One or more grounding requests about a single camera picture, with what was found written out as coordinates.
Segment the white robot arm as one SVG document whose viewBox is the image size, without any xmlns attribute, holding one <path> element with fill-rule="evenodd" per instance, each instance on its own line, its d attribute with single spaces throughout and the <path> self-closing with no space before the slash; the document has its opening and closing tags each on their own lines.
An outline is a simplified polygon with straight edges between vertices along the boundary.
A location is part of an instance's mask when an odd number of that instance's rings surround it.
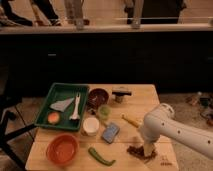
<svg viewBox="0 0 213 171">
<path fill-rule="evenodd" d="M 143 140 L 155 143 L 163 135 L 213 160 L 213 133 L 177 122 L 174 114 L 174 109 L 166 103 L 148 112 L 138 128 Z"/>
</svg>

